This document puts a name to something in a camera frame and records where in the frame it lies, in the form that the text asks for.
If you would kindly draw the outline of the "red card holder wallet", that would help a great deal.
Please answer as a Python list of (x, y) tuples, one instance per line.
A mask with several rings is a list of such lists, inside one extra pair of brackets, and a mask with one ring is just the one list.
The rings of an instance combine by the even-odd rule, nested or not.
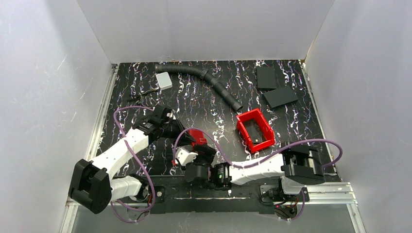
[(204, 136), (204, 133), (200, 130), (191, 129), (188, 130), (190, 136), (192, 136), (195, 141), (191, 142), (192, 149), (194, 150), (196, 146), (207, 146), (207, 140)]

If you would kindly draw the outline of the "red plastic tray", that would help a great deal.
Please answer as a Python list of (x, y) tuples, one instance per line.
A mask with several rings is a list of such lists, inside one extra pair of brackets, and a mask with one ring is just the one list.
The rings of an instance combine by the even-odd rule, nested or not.
[(275, 144), (274, 131), (260, 109), (256, 108), (239, 114), (236, 119), (236, 128), (251, 153), (267, 149)]

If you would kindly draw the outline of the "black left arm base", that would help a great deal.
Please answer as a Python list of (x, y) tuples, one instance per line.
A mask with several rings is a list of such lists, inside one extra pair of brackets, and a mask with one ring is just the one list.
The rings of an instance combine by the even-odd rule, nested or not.
[(163, 203), (165, 201), (166, 188), (165, 186), (156, 185), (154, 186), (154, 194), (148, 185), (144, 185), (137, 195), (127, 196), (121, 199), (124, 203), (151, 203), (153, 198), (155, 198), (156, 203)]

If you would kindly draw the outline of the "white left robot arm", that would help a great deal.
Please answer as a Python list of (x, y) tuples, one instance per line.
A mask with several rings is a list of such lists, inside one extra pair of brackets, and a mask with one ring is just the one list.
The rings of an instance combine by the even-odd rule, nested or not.
[(133, 176), (115, 178), (115, 174), (132, 158), (137, 160), (138, 152), (160, 138), (173, 139), (178, 146), (189, 145), (196, 139), (175, 117), (173, 109), (158, 104), (148, 111), (108, 150), (91, 160), (81, 159), (76, 163), (69, 186), (69, 198), (98, 214), (111, 201), (138, 196), (147, 186), (152, 203), (146, 209), (152, 208), (156, 191), (147, 170), (143, 171), (145, 179)]

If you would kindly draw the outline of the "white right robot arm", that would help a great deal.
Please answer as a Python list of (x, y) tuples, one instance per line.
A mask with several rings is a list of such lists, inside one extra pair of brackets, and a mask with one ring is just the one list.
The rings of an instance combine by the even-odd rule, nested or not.
[(306, 185), (325, 182), (318, 150), (309, 145), (288, 148), (273, 156), (243, 162), (212, 165), (214, 157), (189, 152), (180, 147), (176, 161), (184, 168), (185, 181), (200, 183), (215, 190), (230, 190), (232, 185), (278, 177), (280, 190), (286, 195), (297, 195)]

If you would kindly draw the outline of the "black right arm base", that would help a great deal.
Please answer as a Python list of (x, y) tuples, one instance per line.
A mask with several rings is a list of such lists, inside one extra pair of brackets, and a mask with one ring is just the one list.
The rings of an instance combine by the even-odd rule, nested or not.
[(298, 204), (310, 201), (309, 192), (303, 187), (298, 194), (285, 194), (280, 185), (261, 185), (257, 199), (264, 206), (273, 207), (275, 215), (281, 220), (293, 220), (299, 216), (302, 209)]

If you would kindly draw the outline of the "black pliers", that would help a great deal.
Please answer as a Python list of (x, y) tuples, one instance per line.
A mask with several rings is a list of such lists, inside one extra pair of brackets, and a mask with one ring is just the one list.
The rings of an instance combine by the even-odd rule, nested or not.
[(143, 91), (143, 92), (138, 92), (138, 91), (136, 91), (135, 94), (130, 94), (130, 95), (129, 95), (130, 98), (127, 100), (127, 102), (133, 102), (133, 103), (141, 104), (143, 98), (144, 98), (146, 95), (151, 94), (151, 93), (154, 93), (154, 92), (158, 92), (159, 90), (160, 90), (159, 88), (156, 88), (156, 89), (149, 89), (149, 90)]

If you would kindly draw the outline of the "small grey box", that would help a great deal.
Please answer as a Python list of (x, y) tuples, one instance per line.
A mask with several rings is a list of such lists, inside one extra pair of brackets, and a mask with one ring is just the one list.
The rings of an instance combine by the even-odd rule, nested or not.
[(155, 75), (160, 90), (172, 88), (172, 81), (168, 72), (157, 73)]

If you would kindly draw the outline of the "black flat pad lower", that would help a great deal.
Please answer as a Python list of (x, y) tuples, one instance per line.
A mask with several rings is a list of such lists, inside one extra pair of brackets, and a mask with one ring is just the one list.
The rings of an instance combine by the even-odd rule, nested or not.
[(294, 90), (289, 86), (265, 92), (263, 93), (263, 98), (272, 109), (298, 100)]

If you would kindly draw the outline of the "black flat pad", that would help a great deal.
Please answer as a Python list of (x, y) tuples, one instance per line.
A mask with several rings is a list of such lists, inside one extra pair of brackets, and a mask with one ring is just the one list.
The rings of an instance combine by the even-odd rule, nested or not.
[(275, 70), (272, 67), (256, 67), (257, 90), (276, 89)]
[(298, 100), (294, 90), (289, 86), (265, 92), (263, 93), (263, 98), (272, 109)]

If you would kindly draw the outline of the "black flat pad upper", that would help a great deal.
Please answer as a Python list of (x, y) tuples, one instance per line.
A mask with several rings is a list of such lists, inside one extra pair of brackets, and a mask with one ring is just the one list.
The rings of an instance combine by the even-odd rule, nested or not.
[(272, 67), (256, 67), (257, 90), (276, 89), (275, 70)]

